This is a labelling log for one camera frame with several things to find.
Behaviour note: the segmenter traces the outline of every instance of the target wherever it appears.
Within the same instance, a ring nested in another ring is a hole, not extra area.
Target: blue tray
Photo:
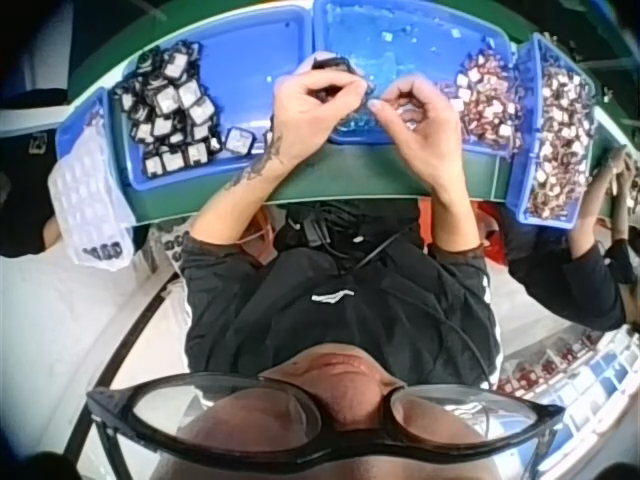
[[[73,146],[88,124],[89,119],[95,112],[99,111],[102,112],[104,119],[104,132],[106,135],[105,148],[109,157],[111,174],[119,183],[118,176],[114,174],[116,167],[115,155],[113,153],[113,135],[111,133],[113,131],[111,126],[111,104],[109,102],[109,93],[104,88],[99,88],[92,93],[58,126],[56,129],[56,154],[58,160],[60,160],[65,155],[71,153]]]
[[[571,229],[576,223],[580,211],[579,201],[568,208],[567,220],[543,220],[526,213],[529,196],[534,183],[538,152],[540,149],[539,131],[542,127],[542,54],[552,54],[558,57],[560,65],[567,70],[580,75],[595,93],[595,85],[564,52],[548,42],[542,35],[534,33],[529,42],[520,45],[516,69],[525,95],[520,100],[523,121],[520,126],[522,132],[522,149],[513,156],[509,188],[506,204],[516,215],[520,223],[529,225],[544,225],[562,229]],[[592,144],[586,152],[587,169],[591,166]]]
[[[511,64],[511,44],[495,26],[440,5],[416,0],[316,0],[313,10],[316,50],[349,58],[381,95],[397,77],[420,72],[436,83],[455,83],[469,54],[492,39],[495,50]],[[460,36],[454,37],[454,29]],[[331,139],[341,144],[384,144],[391,139],[362,111],[361,121],[342,124]],[[474,142],[466,150],[506,154]]]
[[[222,139],[228,128],[242,127],[256,134],[254,151],[260,151],[273,113],[275,80],[292,73],[312,53],[309,12],[284,6],[241,13],[177,34],[160,46],[168,48],[183,39],[202,44],[200,81],[220,108]],[[125,75],[135,69],[135,64],[136,59],[132,59]],[[143,172],[142,147],[129,137],[131,124],[124,117],[121,123],[127,167],[136,190],[240,170],[257,156],[235,157],[225,151],[207,165],[150,179]]]

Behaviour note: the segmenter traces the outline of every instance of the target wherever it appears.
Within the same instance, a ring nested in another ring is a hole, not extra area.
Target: right hand
[[[435,194],[465,184],[460,117],[435,85],[421,75],[402,77],[368,106],[411,170]],[[414,108],[398,113],[406,106]],[[408,121],[416,122],[413,131]]]

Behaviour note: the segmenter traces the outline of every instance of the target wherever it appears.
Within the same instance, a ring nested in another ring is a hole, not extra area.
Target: green workbench
[[[92,55],[69,81],[71,98],[78,97],[99,81],[110,66],[135,55],[150,44],[189,25],[234,9],[255,4],[251,0],[175,0],[159,9],[161,15],[146,15],[112,38]],[[534,25],[490,0],[441,0],[439,3],[465,11],[502,28],[516,43],[527,40]],[[602,105],[613,119],[624,114],[615,102]],[[628,127],[619,125],[628,136]],[[122,172],[124,193],[139,223],[197,212],[232,174],[200,177],[147,191],[133,189],[127,180],[122,136],[116,141],[116,156]],[[599,128],[594,142],[593,166],[617,142]],[[465,154],[469,193],[474,199],[504,201],[511,165],[491,155]],[[427,188],[403,166],[392,146],[354,147],[327,144],[302,164],[274,193],[272,202],[354,197],[403,197],[428,195]],[[603,208],[607,215],[609,204]]]

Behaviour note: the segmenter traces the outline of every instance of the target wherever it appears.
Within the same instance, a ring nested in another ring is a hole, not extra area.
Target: nose
[[[386,392],[378,380],[359,373],[317,372],[300,378],[296,383],[322,402],[338,430],[380,425]]]

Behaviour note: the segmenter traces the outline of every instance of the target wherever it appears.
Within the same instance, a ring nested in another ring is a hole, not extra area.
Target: eyeglasses
[[[286,382],[214,373],[183,374],[124,390],[87,394],[118,478],[131,475],[116,434],[210,468],[264,474],[386,456],[453,465],[494,457],[537,440],[522,478],[547,455],[564,408],[458,385],[399,387],[377,428],[342,431],[323,403]]]

